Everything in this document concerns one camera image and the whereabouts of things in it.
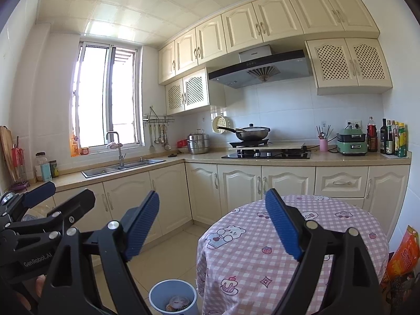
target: range hood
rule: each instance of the range hood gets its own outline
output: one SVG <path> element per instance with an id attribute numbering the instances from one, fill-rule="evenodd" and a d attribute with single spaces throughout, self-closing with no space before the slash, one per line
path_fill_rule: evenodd
<path id="1" fill-rule="evenodd" d="M 303 50 L 271 54 L 269 45 L 265 45 L 242 52 L 239 58 L 241 63 L 210 72 L 209 79 L 232 88 L 242 88 L 311 75 Z"/>

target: lattice panel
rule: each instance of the lattice panel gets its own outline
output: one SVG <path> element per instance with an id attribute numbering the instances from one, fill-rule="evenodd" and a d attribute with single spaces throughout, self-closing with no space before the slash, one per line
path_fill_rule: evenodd
<path id="1" fill-rule="evenodd" d="M 384 69 L 375 47 L 361 44 L 354 47 L 363 79 L 385 79 Z"/>
<path id="2" fill-rule="evenodd" d="M 349 68 L 343 49 L 339 46 L 324 45 L 316 49 L 321 62 L 322 76 L 324 80 L 350 79 Z"/>
<path id="3" fill-rule="evenodd" d="M 203 78 L 193 77 L 186 82 L 186 101 L 188 105 L 204 100 Z"/>
<path id="4" fill-rule="evenodd" d="M 174 85 L 168 91 L 168 102 L 169 102 L 169 109 L 178 109 L 182 107 L 182 93 L 181 93 L 181 85 Z"/>

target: pink cup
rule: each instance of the pink cup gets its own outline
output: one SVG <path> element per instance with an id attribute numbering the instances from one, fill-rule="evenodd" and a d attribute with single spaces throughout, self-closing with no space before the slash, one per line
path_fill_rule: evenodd
<path id="1" fill-rule="evenodd" d="M 325 153 L 326 151 L 328 151 L 328 140 L 319 140 L 319 151 Z"/>

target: ceiling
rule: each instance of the ceiling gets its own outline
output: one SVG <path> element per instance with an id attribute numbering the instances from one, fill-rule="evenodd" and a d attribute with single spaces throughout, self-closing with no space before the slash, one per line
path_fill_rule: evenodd
<path id="1" fill-rule="evenodd" d="M 242 0 L 41 0 L 51 31 L 103 35 L 160 47 L 181 30 Z"/>

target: floor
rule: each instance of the floor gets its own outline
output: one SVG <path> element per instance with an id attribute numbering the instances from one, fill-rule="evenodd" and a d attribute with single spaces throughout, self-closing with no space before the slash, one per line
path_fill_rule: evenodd
<path id="1" fill-rule="evenodd" d="M 150 306 L 149 291 L 165 279 L 182 279 L 196 287 L 196 262 L 198 239 L 206 229 L 191 225 L 168 240 L 142 252 L 129 262 L 129 269 L 144 301 Z M 115 311 L 103 272 L 96 273 L 96 282 L 104 306 Z M 198 297 L 201 312 L 202 302 Z M 153 315 L 160 314 L 152 306 Z"/>

